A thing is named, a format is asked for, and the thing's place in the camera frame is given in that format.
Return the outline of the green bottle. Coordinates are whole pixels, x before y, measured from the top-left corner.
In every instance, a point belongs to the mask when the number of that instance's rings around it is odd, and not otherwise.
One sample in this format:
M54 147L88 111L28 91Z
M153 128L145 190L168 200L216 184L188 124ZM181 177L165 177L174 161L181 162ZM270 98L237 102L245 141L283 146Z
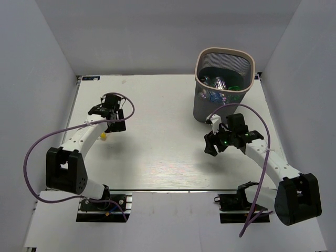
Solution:
M241 91L241 88L239 86L231 86L228 88L229 91ZM230 94L229 95L230 100L236 101L241 98L241 95L239 94Z

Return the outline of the clear bottle yellow label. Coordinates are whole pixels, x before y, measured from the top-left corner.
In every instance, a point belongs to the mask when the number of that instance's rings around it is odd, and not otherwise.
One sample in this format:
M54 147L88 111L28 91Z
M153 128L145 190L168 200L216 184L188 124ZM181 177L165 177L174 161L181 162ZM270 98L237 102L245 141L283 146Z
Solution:
M105 141L107 139L107 135L105 133L100 134L100 139Z

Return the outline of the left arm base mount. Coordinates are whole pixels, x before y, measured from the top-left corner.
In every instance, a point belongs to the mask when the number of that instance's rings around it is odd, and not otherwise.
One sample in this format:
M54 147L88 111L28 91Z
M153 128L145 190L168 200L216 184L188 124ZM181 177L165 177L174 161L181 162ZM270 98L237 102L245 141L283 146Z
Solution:
M132 207L132 192L111 191L110 199L117 203L93 203L80 200L77 223L126 223Z

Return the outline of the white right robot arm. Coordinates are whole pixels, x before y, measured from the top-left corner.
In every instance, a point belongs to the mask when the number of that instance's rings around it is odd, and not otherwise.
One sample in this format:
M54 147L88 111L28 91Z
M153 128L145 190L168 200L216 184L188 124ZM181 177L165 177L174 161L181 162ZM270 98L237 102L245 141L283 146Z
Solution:
M275 191L266 187L260 190L259 206L274 211L287 226L322 214L317 178L311 173L301 173L270 150L258 131L248 130L241 113L229 115L228 125L224 125L216 114L209 115L206 123L212 126L212 130L204 136L205 153L216 156L234 146L265 169L275 184Z

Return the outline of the clear bottle blue label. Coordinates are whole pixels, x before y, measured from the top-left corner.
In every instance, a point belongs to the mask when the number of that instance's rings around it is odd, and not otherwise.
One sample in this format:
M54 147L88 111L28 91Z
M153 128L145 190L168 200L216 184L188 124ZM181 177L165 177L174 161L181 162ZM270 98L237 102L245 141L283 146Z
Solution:
M209 76L205 76L203 80L203 84L210 86L215 89L226 90L227 86L225 80L222 76L211 78ZM210 102L223 103L225 102L225 95L222 93L218 93L215 91L204 91L204 98L209 99Z

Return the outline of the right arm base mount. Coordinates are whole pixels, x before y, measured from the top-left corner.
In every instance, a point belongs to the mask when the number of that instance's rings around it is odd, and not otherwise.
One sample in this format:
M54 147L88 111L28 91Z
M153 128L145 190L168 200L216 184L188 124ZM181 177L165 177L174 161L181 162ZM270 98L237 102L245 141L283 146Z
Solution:
M244 224L248 216L251 203L241 201L237 193L218 194L214 203L219 205L221 224Z

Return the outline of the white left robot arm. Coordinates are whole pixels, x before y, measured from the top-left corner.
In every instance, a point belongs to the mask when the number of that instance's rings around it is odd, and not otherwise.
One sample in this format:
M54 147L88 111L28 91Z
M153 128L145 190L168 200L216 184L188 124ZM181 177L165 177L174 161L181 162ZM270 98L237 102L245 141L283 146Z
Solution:
M107 94L101 103L92 107L84 127L58 148L50 148L46 154L46 185L49 188L73 193L93 199L98 209L110 206L111 196L108 187L88 178L84 159L102 133L126 130L123 110L120 108L121 96ZM93 124L100 120L119 120Z

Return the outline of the dark mesh waste bin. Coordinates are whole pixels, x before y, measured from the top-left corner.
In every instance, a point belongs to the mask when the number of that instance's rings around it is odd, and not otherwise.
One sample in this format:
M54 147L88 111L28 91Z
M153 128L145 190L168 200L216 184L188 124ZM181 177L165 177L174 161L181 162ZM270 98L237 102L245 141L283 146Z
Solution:
M205 122L224 105L216 114L225 121L253 86L255 61L241 50L210 47L200 52L194 76L194 118Z

